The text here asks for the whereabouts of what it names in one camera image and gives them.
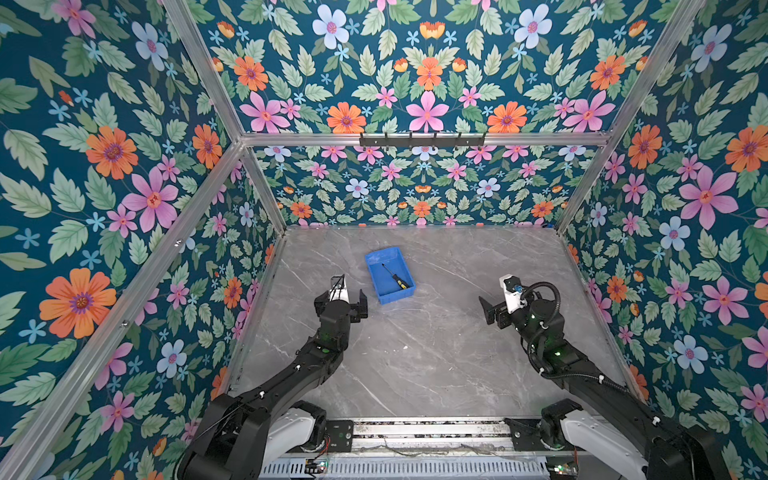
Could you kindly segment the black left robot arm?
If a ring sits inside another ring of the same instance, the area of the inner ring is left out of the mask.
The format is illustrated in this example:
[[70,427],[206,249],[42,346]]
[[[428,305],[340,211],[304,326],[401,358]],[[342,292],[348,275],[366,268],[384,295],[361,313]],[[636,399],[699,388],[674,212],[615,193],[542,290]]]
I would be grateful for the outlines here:
[[262,385],[208,405],[176,467],[177,479],[257,479],[262,468],[291,449],[324,441],[325,411],[301,398],[341,365],[350,329],[368,317],[364,292],[349,300],[345,275],[314,299],[320,322],[295,359]]

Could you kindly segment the black wall hook bar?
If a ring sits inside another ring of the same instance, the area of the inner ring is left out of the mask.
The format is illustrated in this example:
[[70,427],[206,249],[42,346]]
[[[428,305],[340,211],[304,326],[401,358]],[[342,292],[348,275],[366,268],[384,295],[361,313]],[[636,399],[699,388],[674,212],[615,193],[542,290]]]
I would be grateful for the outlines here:
[[407,134],[361,134],[358,137],[358,144],[361,147],[393,147],[393,148],[412,148],[412,147],[437,147],[452,149],[456,147],[477,147],[483,146],[486,141],[484,134],[440,134],[426,133],[416,134],[413,132]]

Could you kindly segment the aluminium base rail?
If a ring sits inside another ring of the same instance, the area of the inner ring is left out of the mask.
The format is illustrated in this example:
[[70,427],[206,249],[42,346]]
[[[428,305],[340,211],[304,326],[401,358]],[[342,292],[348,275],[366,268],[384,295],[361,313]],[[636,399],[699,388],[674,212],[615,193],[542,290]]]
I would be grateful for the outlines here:
[[540,417],[369,417],[327,420],[310,435],[307,450],[407,457],[475,454],[512,457],[584,452],[645,458],[649,433],[632,441],[583,410]]

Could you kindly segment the blue plastic bin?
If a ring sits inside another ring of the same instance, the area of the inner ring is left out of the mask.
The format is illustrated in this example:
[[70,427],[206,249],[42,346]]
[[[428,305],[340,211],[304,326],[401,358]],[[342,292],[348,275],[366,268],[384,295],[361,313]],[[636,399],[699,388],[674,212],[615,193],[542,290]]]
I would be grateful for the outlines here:
[[389,247],[365,256],[376,296],[381,305],[411,297],[415,282],[399,247]]

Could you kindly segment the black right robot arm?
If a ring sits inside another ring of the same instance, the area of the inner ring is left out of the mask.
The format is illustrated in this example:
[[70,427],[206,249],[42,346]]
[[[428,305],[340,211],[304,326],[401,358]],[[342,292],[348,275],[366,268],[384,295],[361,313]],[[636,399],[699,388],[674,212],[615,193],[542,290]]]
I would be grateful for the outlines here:
[[535,372],[570,395],[541,411],[545,447],[581,448],[625,479],[729,478],[711,433],[656,413],[566,339],[555,285],[514,275],[499,284],[503,302],[480,301],[487,324],[514,329]]

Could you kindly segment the yellow black handled screwdriver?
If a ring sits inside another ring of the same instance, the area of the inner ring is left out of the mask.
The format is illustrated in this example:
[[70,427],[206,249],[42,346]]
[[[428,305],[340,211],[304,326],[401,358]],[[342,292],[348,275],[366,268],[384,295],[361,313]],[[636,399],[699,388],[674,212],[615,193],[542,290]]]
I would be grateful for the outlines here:
[[382,263],[381,266],[391,276],[391,278],[395,281],[401,290],[407,290],[410,288],[410,285],[395,272],[393,272],[386,264]]

